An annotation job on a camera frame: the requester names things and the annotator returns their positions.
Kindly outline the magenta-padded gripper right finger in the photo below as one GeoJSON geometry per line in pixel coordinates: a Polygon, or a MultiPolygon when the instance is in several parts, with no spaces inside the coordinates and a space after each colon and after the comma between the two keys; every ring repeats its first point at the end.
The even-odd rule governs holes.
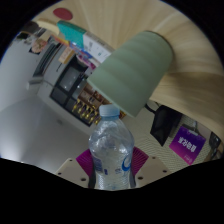
{"type": "Polygon", "coordinates": [[[135,147],[130,173],[130,187],[141,188],[170,174],[169,169],[156,156],[148,156],[135,147]]]}

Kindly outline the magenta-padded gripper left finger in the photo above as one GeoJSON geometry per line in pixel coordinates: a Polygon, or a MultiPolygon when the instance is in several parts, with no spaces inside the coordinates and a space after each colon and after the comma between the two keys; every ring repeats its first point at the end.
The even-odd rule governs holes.
{"type": "Polygon", "coordinates": [[[77,158],[68,158],[56,175],[83,188],[93,189],[96,184],[93,160],[89,149],[77,158]]]}

